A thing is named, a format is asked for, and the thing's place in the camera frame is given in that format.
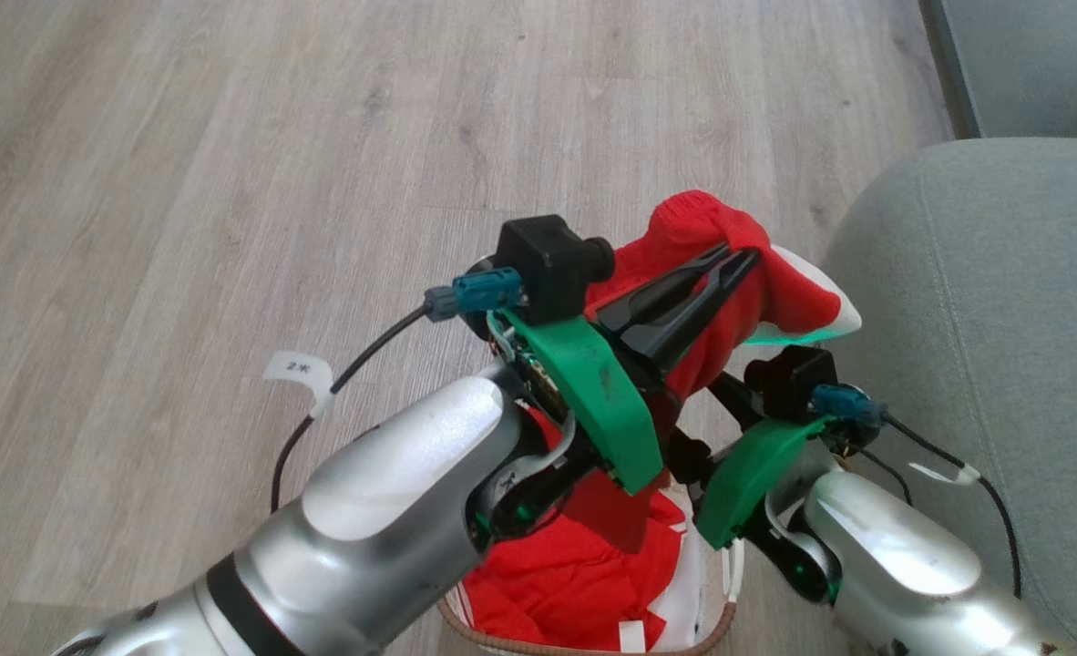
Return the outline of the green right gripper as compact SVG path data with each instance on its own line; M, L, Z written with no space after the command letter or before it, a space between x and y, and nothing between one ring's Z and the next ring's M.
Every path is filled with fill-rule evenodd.
M684 486L705 487L695 510L695 526L711 548L730 547L738 538L749 538L750 519L759 507L766 515L766 532L800 549L821 549L817 540L781 524L781 515L805 503L806 496L836 464L823 443L830 420L808 425L765 419L761 403L740 379L721 373L708 385L721 407L740 428L750 428L714 469L711 448L673 429L667 439L667 467Z

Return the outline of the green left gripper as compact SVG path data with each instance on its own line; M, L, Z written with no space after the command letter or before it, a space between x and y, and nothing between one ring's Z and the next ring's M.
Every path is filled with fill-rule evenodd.
M623 331L626 349L667 376L760 259L759 251L717 246L603 304L596 324ZM625 493L642 493L658 478L665 464L651 408L586 317L533 325L501 310L489 312L488 327L510 361L551 387Z

